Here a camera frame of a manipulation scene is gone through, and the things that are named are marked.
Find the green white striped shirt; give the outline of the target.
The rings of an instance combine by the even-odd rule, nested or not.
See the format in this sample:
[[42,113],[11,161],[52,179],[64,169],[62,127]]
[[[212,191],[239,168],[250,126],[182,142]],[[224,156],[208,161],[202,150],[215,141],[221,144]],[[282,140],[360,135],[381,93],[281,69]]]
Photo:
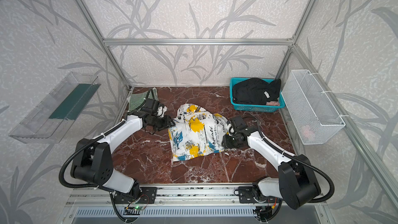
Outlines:
[[143,93],[132,94],[129,99],[128,111],[140,110],[147,99],[158,100],[158,92],[156,88],[151,88]]

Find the white yellow blue printed garment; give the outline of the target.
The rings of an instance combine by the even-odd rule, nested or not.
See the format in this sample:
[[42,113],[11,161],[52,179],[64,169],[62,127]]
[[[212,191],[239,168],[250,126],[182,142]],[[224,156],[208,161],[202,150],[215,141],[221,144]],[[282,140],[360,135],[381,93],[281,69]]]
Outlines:
[[224,151],[223,137],[228,134],[227,118],[212,114],[194,104],[183,104],[169,128],[172,161],[187,161]]

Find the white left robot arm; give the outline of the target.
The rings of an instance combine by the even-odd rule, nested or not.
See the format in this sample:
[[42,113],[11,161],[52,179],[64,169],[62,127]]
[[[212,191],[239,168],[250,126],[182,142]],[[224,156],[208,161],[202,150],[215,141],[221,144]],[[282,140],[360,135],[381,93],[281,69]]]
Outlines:
[[71,177],[85,181],[84,188],[98,187],[109,192],[130,194],[136,198],[140,193],[139,183],[114,168],[112,154],[127,138],[147,126],[156,132],[174,127],[175,122],[168,115],[128,115],[96,138],[82,139],[77,144],[76,155],[72,160]]

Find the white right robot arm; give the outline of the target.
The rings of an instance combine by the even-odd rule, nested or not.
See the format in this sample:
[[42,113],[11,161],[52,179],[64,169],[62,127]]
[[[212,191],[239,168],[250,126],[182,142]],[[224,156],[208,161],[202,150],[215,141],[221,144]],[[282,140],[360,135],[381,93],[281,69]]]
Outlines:
[[284,200],[292,209],[314,200],[321,195],[321,189],[306,156],[296,156],[266,137],[261,131],[226,134],[222,145],[226,149],[248,146],[262,155],[278,172],[278,178],[264,178],[255,184],[264,197]]

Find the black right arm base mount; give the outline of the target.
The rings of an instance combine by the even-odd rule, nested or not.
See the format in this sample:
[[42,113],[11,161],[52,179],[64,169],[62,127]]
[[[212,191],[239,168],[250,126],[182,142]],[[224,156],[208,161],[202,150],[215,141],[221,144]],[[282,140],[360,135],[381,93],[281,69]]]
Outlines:
[[282,199],[277,178],[266,177],[250,186],[238,187],[239,202],[244,203],[271,203]]

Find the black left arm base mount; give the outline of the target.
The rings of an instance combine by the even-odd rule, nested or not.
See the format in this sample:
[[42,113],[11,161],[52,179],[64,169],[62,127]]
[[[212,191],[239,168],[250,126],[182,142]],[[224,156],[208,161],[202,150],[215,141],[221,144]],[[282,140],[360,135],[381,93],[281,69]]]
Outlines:
[[130,193],[116,191],[113,199],[116,204],[154,204],[157,190],[157,187],[141,187],[140,190],[138,188],[132,189]]

